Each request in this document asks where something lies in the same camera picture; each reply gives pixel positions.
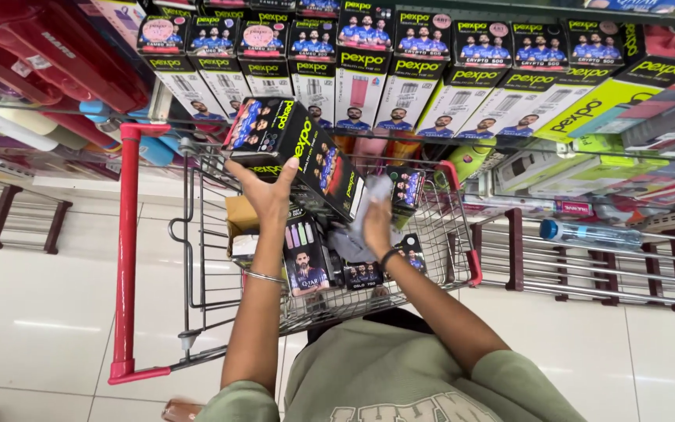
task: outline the green t-shirt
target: green t-shirt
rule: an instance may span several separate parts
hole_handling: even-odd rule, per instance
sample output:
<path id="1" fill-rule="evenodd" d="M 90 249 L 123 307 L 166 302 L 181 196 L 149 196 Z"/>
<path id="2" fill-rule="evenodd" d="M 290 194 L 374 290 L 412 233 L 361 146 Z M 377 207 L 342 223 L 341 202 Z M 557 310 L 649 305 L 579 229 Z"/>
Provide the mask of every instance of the green t-shirt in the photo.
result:
<path id="1" fill-rule="evenodd" d="M 428 334 L 363 319 L 333 327 L 293 362 L 285 420 L 305 422 L 585 421 L 529 359 L 487 354 L 466 377 Z M 237 381 L 195 422 L 274 422 L 275 400 Z"/>

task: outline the hand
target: hand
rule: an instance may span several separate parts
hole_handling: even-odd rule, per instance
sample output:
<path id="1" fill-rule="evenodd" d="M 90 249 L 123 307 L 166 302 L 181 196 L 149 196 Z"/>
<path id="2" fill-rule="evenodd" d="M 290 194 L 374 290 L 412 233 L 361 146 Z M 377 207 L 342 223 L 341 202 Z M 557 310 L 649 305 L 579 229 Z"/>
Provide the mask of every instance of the hand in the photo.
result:
<path id="1" fill-rule="evenodd" d="M 232 160 L 226 161 L 225 168 L 241 182 L 244 196 L 259 217 L 260 231 L 270 230 L 272 227 L 282 232 L 288 218 L 288 195 L 291 182 L 298 171 L 298 158 L 291 157 L 286 161 L 275 183 L 260 180 L 252 170 Z"/>
<path id="2" fill-rule="evenodd" d="M 364 241 L 377 259 L 382 259 L 392 249 L 389 243 L 391 210 L 392 202 L 389 197 L 382 202 L 372 197 L 364 217 Z"/>

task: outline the shopping cart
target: shopping cart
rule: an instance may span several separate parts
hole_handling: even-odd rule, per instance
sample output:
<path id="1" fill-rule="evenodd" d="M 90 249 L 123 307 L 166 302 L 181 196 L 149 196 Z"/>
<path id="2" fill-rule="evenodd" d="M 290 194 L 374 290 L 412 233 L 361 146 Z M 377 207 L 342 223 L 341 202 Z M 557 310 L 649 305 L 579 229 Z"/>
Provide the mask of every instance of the shopping cart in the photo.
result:
<path id="1" fill-rule="evenodd" d="M 184 356 L 173 365 L 136 370 L 134 368 L 134 292 L 136 264 L 137 169 L 141 135 L 156 137 L 165 134 L 169 125 L 125 123 L 121 125 L 124 140 L 121 168 L 121 212 L 119 216 L 118 279 L 116 286 L 116 329 L 114 333 L 113 362 L 109 384 L 120 384 L 140 379 L 169 375 L 172 371 L 192 367 L 225 356 L 227 346 L 192 353 L 195 339 L 204 331 L 232 324 L 233 318 L 219 320 L 216 311 L 239 305 L 245 288 L 245 276 L 239 276 L 235 287 L 220 285 L 226 274 L 208 274 L 207 264 L 223 261 L 228 234 L 224 229 L 226 196 L 239 195 L 241 186 L 223 168 L 220 144 L 193 142 L 181 139 L 180 152 L 184 159 L 184 217 L 169 223 L 169 234 L 180 242 L 184 251 L 184 330 L 179 334 Z M 473 249 L 459 192 L 455 169 L 441 161 L 408 160 L 432 168 L 419 199 L 419 209 L 404 228 L 416 233 L 426 261 L 427 277 L 446 291 L 481 282 L 479 259 Z M 386 161 L 371 161 L 359 169 L 363 174 L 381 173 Z M 196 214 L 199 223 L 192 223 Z M 194 227 L 199 224 L 194 234 Z M 174 228 L 182 229 L 177 236 Z M 194 256 L 194 247 L 199 256 Z M 236 297 L 231 298 L 231 291 Z M 227 300 L 221 300 L 225 293 Z M 358 318 L 373 312 L 407 303 L 403 292 L 394 281 L 383 288 L 346 291 L 325 290 L 302 297 L 291 297 L 287 291 L 280 298 L 280 335 L 286 336 L 315 327 Z M 200 327 L 190 324 L 190 312 L 201 312 Z"/>

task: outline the bangle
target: bangle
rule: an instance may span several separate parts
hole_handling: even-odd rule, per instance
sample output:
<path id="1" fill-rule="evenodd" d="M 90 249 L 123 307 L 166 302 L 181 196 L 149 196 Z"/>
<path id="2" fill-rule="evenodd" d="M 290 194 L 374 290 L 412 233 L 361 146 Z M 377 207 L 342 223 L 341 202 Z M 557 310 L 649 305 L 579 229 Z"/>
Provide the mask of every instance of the bangle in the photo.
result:
<path id="1" fill-rule="evenodd" d="M 286 283 L 285 280 L 283 280 L 279 277 L 273 277 L 273 276 L 267 275 L 267 274 L 254 273 L 253 271 L 249 271 L 249 270 L 243 270 L 242 273 L 244 273 L 246 275 L 249 275 L 251 277 L 258 278 L 258 279 L 267 280 L 268 282 L 281 283 L 281 284 Z"/>
<path id="2" fill-rule="evenodd" d="M 394 254 L 400 254 L 400 252 L 397 249 L 390 249 L 384 257 L 382 257 L 382 262 L 380 262 L 380 268 L 382 269 L 383 272 L 386 272 L 386 265 L 387 261 L 389 261 L 389 258 L 392 257 Z"/>

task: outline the white tiled floor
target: white tiled floor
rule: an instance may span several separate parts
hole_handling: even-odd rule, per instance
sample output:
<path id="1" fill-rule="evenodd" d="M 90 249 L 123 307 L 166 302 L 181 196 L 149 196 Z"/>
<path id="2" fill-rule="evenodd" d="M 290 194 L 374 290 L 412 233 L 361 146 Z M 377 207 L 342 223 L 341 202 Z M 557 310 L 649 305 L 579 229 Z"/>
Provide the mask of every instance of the white tiled floor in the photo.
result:
<path id="1" fill-rule="evenodd" d="M 222 360 L 171 376 L 107 383 L 113 351 L 118 205 L 73 198 L 56 256 L 0 250 L 0 421 L 160 420 L 164 402 L 204 403 L 218 392 Z M 138 221 L 135 357 L 137 367 L 182 356 L 182 246 L 167 234 L 169 205 L 144 204 Z M 200 253 L 195 249 L 195 259 Z M 220 257 L 218 249 L 207 250 Z M 234 272 L 212 261 L 205 271 Z M 220 276 L 217 287 L 235 286 Z M 233 293 L 221 294 L 221 300 Z M 452 293 L 511 347 L 532 359 L 587 418 L 601 422 L 675 420 L 675 313 L 555 302 L 496 288 Z M 232 318 L 235 309 L 218 311 Z M 200 314 L 190 313 L 191 324 Z M 230 325 L 203 333 L 193 351 L 225 344 Z M 277 398 L 305 333 L 280 340 Z"/>

